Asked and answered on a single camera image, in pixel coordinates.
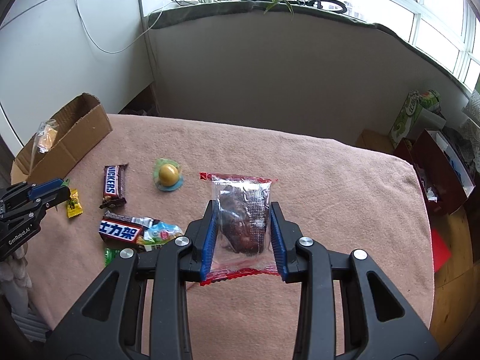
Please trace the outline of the yellow candy packet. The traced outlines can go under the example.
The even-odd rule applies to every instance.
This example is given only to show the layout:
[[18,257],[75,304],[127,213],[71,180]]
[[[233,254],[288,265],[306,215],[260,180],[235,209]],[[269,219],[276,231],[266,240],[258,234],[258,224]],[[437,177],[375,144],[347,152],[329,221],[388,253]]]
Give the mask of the yellow candy packet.
[[79,201],[79,193],[77,189],[70,190],[70,198],[66,204],[67,217],[69,219],[75,218],[83,213],[83,207]]

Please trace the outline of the brown Snickers bar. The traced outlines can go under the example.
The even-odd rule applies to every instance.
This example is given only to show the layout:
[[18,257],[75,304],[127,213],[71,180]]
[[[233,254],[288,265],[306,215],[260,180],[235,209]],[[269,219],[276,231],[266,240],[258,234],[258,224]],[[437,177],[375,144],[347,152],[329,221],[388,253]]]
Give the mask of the brown Snickers bar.
[[124,206],[125,172],[128,164],[106,165],[103,177],[103,200],[100,209],[118,208]]

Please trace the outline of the cracker pack clear wrapper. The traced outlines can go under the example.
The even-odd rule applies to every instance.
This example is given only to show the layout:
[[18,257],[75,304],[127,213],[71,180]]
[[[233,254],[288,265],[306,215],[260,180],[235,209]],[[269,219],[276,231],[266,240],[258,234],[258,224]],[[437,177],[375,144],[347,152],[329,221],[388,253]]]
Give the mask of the cracker pack clear wrapper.
[[33,137],[32,152],[45,154],[55,145],[59,123],[55,119],[42,121]]

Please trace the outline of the Chinese Snickers bar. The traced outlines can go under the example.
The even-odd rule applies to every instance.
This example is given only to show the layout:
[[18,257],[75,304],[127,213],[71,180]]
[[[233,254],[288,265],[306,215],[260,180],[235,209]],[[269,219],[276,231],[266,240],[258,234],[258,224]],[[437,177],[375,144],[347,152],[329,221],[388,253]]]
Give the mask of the Chinese Snickers bar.
[[149,217],[131,217],[105,211],[100,222],[98,233],[107,241],[144,246],[145,231],[154,224]]

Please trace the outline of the dark green candy packet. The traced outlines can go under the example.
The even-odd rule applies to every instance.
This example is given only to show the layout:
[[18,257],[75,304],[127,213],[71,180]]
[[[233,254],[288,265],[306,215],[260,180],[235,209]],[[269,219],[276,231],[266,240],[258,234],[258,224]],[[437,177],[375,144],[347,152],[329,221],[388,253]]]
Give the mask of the dark green candy packet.
[[104,248],[104,266],[107,267],[119,254],[120,254],[120,250],[105,247]]

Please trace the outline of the quail egg snack pouch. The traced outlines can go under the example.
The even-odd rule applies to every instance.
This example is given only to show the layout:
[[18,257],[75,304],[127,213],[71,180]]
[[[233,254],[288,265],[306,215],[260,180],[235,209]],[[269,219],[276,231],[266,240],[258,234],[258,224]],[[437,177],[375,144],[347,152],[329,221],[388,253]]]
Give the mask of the quail egg snack pouch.
[[143,230],[142,235],[138,238],[138,244],[145,251],[151,251],[161,249],[168,242],[183,235],[184,233],[178,226],[154,220]]

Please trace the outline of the yellow ball candy green wrapper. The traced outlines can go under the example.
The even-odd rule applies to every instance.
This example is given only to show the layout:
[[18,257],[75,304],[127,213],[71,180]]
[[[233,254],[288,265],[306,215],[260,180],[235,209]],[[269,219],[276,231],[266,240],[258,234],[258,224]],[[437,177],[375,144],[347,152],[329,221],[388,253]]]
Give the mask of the yellow ball candy green wrapper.
[[168,158],[156,159],[152,176],[156,188],[163,192],[173,192],[184,182],[180,164]]

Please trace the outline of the dried fruit red clear packet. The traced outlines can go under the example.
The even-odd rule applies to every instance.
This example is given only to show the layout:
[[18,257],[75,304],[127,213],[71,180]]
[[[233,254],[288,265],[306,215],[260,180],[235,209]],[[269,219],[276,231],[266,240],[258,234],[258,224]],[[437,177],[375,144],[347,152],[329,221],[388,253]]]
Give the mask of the dried fruit red clear packet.
[[211,184],[215,240],[202,285],[251,275],[276,275],[271,242],[271,189],[277,181],[250,175],[201,172]]

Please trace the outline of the white cloth glove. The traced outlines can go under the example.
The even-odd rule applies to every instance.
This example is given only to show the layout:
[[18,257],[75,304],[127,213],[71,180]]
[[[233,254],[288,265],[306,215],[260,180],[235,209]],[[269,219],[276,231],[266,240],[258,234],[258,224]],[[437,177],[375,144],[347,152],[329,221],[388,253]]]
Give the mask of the white cloth glove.
[[27,272],[27,251],[28,245],[23,244],[1,262],[1,295],[7,298],[16,314],[27,314],[29,308],[32,281]]

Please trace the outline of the brown cardboard box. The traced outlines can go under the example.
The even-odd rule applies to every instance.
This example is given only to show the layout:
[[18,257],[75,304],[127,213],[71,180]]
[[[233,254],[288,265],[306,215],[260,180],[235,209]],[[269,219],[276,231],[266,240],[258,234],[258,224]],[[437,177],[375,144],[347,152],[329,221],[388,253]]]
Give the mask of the brown cardboard box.
[[33,148],[31,138],[18,152],[10,171],[13,184],[27,181],[41,184],[64,178],[104,137],[112,125],[100,101],[83,93],[57,111],[58,123],[53,147],[42,154]]

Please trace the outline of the white cabinet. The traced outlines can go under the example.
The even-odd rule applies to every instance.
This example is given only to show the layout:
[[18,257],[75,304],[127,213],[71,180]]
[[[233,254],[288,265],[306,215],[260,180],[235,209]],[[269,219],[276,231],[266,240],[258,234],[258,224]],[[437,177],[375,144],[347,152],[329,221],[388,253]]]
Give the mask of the white cabinet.
[[117,113],[152,80],[138,0],[16,0],[1,22],[1,138],[13,154],[77,95]]

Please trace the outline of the dark red box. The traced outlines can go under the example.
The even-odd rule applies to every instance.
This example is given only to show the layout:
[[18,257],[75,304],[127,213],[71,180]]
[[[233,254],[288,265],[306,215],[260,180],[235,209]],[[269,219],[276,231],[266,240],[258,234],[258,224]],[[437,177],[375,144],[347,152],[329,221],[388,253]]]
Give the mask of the dark red box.
[[475,189],[474,178],[440,131],[425,129],[415,141],[401,139],[394,155],[413,165],[431,214],[455,213]]

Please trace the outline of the green shopping bag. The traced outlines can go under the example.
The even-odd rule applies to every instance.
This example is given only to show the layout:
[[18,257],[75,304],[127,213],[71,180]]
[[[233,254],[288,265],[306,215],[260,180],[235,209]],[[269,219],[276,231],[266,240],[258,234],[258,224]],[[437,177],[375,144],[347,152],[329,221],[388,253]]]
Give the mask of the green shopping bag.
[[424,129],[442,129],[445,124],[439,93],[433,89],[425,93],[414,90],[406,97],[388,137],[396,148],[404,138],[415,141]]

